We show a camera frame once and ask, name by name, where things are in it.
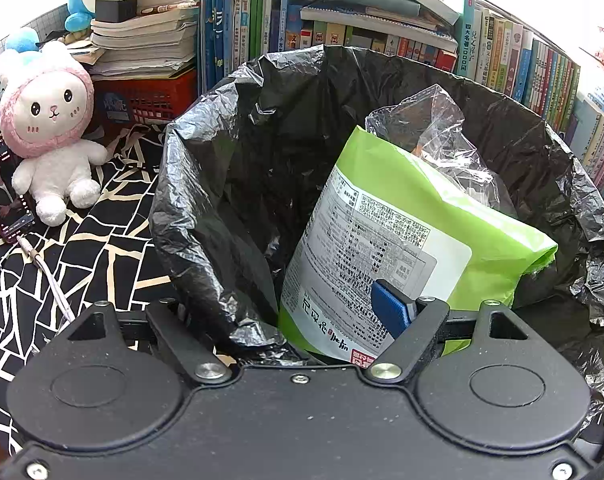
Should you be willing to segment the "stack of paper books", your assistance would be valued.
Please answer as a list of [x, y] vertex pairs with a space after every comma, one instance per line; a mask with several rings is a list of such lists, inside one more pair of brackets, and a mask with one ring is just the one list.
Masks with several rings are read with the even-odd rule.
[[[89, 0], [96, 10], [96, 0]], [[199, 0], [137, 0], [137, 16], [122, 23], [94, 18], [63, 42], [93, 79], [168, 78], [195, 62]]]

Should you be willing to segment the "black trash bag bin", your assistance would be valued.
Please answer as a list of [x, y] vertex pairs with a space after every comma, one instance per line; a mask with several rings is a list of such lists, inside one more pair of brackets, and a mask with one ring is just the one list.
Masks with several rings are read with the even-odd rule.
[[376, 108], [438, 84], [518, 217], [558, 245], [515, 307], [584, 376], [604, 424], [604, 200], [541, 117], [476, 82], [351, 47], [265, 55], [223, 79], [166, 130], [150, 214], [188, 323], [252, 364], [308, 353], [277, 330], [290, 261], [328, 174]]

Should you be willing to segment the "red plastic crate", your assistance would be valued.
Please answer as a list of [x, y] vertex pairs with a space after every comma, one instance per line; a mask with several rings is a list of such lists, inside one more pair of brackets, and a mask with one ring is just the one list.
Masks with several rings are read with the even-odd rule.
[[93, 79], [96, 110], [112, 125], [166, 125], [198, 97], [198, 73], [182, 70], [168, 78]]

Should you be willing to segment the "dark photo card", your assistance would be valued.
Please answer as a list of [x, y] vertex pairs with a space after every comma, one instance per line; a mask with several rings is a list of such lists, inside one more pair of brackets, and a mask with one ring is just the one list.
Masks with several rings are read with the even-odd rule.
[[15, 170], [16, 158], [0, 138], [0, 235], [7, 243], [13, 243], [35, 223], [28, 199], [12, 186]]

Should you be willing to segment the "clear plastic bag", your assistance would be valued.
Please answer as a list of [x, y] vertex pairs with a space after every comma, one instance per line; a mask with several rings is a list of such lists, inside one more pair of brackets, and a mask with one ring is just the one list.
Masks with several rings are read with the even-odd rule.
[[482, 205], [515, 218], [505, 183], [486, 167], [478, 149], [462, 133], [464, 121], [451, 96], [432, 84], [368, 114], [365, 130], [428, 162]]

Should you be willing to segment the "black white patterned cloth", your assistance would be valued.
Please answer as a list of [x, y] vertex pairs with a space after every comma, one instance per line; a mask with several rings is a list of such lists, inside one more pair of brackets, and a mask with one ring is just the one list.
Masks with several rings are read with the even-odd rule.
[[[74, 313], [99, 300], [140, 311], [175, 296], [151, 240], [149, 215], [157, 188], [164, 134], [134, 127], [111, 144], [111, 159], [93, 177], [99, 200], [68, 208], [62, 226], [36, 226], [28, 240], [44, 257]], [[64, 326], [44, 274], [17, 245], [0, 238], [0, 455], [23, 442], [6, 406], [14, 376]]]

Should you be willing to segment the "row of upright books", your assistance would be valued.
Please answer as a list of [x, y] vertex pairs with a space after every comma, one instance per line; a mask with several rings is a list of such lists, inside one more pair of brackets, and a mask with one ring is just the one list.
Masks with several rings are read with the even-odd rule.
[[240, 0], [263, 50], [344, 44], [447, 70], [559, 132], [604, 196], [604, 0]]

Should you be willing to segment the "small black box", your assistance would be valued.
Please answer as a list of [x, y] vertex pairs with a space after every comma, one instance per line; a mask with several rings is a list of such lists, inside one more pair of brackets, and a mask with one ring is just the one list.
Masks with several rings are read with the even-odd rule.
[[122, 23], [137, 16], [137, 0], [96, 0], [94, 17], [104, 23]]

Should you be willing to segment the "pink white bunny plush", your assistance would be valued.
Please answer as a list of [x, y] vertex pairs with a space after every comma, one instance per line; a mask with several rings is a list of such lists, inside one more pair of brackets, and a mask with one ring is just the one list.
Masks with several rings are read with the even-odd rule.
[[22, 161], [12, 176], [17, 194], [29, 194], [46, 226], [65, 221], [66, 207], [86, 209], [101, 194], [91, 169], [108, 161], [108, 150], [86, 140], [94, 89], [87, 70], [65, 44], [39, 51], [0, 54], [0, 133]]

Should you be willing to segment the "green white snack bag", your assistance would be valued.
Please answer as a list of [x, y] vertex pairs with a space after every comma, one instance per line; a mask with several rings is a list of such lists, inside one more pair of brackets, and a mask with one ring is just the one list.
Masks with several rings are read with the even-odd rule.
[[366, 367], [392, 342], [372, 310], [375, 281], [475, 311], [486, 299], [511, 304], [520, 278], [556, 251], [543, 232], [355, 128], [288, 265], [279, 328], [304, 350]]

